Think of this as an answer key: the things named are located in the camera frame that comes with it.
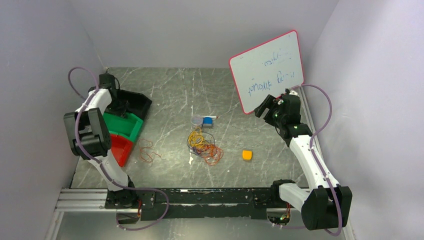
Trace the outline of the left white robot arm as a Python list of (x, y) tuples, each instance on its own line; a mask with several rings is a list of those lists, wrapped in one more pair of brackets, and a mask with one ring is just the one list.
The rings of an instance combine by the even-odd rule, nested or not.
[(94, 78), (82, 105), (63, 116), (71, 152), (92, 164), (106, 182), (109, 199), (126, 208), (134, 207), (139, 194), (130, 177), (118, 165), (112, 154), (112, 140), (104, 113), (113, 101), (114, 82), (101, 83)]

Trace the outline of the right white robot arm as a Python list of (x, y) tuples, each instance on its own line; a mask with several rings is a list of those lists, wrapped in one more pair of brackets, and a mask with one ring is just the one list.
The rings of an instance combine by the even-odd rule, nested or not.
[(326, 230), (347, 225), (353, 193), (340, 185), (317, 152), (314, 135), (301, 122), (301, 99), (285, 93), (280, 97), (268, 95), (254, 109), (256, 117), (276, 129), (286, 146), (294, 153), (306, 177), (309, 190), (300, 188), (293, 180), (275, 180), (270, 187), (270, 202), (275, 207), (284, 204), (301, 213), (306, 229)]

